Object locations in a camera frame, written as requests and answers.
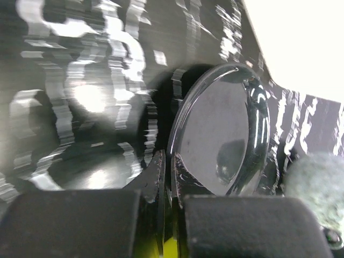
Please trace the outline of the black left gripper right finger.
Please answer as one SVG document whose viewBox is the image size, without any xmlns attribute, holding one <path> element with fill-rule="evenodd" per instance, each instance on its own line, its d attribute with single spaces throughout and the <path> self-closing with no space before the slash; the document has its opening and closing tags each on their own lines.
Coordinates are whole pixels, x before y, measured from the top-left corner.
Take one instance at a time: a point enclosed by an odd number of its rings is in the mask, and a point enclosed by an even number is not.
<svg viewBox="0 0 344 258">
<path fill-rule="evenodd" d="M 332 257 L 312 212 L 298 199 L 184 195 L 195 187 L 179 155 L 175 178 L 179 257 Z"/>
</svg>

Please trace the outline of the yellow plastic bowl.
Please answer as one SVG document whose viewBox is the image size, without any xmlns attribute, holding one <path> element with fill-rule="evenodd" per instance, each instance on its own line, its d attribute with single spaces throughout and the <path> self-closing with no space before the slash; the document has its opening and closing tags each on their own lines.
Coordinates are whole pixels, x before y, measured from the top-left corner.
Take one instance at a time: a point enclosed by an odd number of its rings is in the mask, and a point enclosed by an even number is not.
<svg viewBox="0 0 344 258">
<path fill-rule="evenodd" d="M 163 254 L 160 254 L 158 242 L 154 235 L 145 236 L 135 243 L 133 250 L 133 257 L 139 258 L 155 258 L 155 257 L 171 257 L 178 258 L 182 257 L 181 252 L 178 248 L 177 240 L 173 237 L 169 238 L 163 244 Z"/>
</svg>

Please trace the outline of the black saucer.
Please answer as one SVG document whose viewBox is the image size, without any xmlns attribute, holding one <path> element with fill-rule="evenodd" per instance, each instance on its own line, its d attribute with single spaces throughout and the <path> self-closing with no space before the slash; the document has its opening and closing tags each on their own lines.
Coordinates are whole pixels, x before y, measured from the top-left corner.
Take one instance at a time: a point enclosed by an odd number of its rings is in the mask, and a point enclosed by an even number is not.
<svg viewBox="0 0 344 258">
<path fill-rule="evenodd" d="M 240 63 L 214 67 L 188 91 L 173 124 L 173 195 L 252 195 L 269 139 L 267 95 L 258 76 Z"/>
</svg>

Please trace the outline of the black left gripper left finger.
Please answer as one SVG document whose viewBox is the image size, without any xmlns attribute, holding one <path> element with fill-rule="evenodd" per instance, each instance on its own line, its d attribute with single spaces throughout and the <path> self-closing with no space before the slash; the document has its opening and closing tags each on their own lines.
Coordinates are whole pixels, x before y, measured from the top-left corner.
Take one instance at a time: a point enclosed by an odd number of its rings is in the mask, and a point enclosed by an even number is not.
<svg viewBox="0 0 344 258">
<path fill-rule="evenodd" d="M 1 220 L 1 257 L 163 257 L 166 157 L 122 189 L 25 193 Z"/>
</svg>

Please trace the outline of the grey ceramic mug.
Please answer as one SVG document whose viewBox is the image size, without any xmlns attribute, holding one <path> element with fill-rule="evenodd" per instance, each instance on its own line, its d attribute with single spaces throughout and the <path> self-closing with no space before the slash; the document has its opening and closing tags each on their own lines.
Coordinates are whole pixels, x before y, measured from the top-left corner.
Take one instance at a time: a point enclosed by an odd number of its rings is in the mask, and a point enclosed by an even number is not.
<svg viewBox="0 0 344 258">
<path fill-rule="evenodd" d="M 314 213 L 331 249 L 343 248 L 343 157 L 315 152 L 293 162 L 286 197 L 299 198 Z"/>
</svg>

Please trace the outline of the translucent white plastic bin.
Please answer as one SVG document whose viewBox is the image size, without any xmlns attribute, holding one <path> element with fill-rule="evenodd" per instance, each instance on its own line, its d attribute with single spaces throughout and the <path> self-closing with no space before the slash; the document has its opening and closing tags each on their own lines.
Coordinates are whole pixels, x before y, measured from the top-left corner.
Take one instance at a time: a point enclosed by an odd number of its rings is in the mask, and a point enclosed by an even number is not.
<svg viewBox="0 0 344 258">
<path fill-rule="evenodd" d="M 272 79 L 343 102 L 343 1 L 245 1 Z"/>
</svg>

